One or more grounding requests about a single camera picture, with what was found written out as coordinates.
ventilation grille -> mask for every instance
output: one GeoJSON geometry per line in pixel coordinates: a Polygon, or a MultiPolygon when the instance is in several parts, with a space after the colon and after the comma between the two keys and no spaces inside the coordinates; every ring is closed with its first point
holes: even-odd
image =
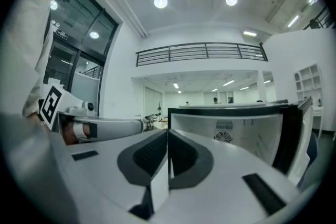
{"type": "Polygon", "coordinates": [[[227,132],[219,132],[214,137],[215,140],[222,141],[225,143],[231,143],[232,138],[227,132]]]}
{"type": "Polygon", "coordinates": [[[216,122],[216,129],[219,130],[233,130],[232,121],[219,120],[216,122]]]}

